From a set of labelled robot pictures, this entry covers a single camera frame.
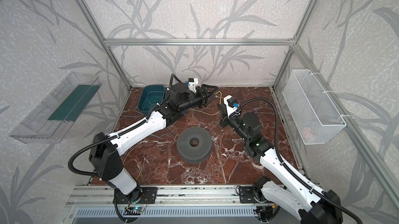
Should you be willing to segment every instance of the blue plastic basin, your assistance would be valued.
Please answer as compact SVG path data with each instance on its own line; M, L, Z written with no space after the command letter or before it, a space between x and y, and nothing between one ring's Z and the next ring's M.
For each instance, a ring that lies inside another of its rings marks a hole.
M151 108L156 106L157 103L162 102L164 96L165 87L162 85L149 85L144 87L138 102L137 110L147 116Z

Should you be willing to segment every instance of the dark green board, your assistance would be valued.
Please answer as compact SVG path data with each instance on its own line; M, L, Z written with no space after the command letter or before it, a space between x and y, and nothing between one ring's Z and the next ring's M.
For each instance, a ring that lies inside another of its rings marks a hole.
M76 121L99 88L100 85L78 85L48 120Z

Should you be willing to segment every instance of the vent grille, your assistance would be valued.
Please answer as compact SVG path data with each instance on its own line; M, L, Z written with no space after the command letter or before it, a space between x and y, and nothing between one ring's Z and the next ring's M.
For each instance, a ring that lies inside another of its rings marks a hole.
M142 217L252 217L252 206L147 207ZM79 207L75 218L117 217L113 207Z

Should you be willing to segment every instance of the brown marble surface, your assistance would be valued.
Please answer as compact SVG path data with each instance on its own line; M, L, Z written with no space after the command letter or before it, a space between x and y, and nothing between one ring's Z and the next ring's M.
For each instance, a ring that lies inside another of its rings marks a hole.
M141 91L142 88L133 88L115 131L128 127L143 117L137 111ZM264 97L273 102L269 87L220 88L220 91L223 97L232 95L241 103L254 97ZM209 114L218 112L216 103L219 100L220 93L217 94L208 107L201 110ZM273 143L273 109L266 102L254 101L243 108L243 113L246 111L257 113L263 125L262 134ZM174 124L153 133L133 147L132 149L134 150L128 155L124 166L142 185L252 184L260 179L262 175L272 178L276 183L281 183L270 171L247 155L243 149L242 139L230 126L222 128L219 125L219 120L220 114L208 116L202 112L188 110L187 114ZM189 164L180 157L175 140L177 134L191 126L205 128L210 132L213 139L211 156L197 165ZM278 138L280 153L289 163L297 167L281 121ZM92 184L101 185L104 182L95 177Z

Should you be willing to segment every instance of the spool center hole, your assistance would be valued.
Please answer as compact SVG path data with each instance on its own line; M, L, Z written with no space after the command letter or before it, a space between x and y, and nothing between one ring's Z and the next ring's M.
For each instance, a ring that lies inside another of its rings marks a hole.
M200 140L196 137L193 137L192 139L190 139L190 145L192 147L196 147L197 145L200 144Z

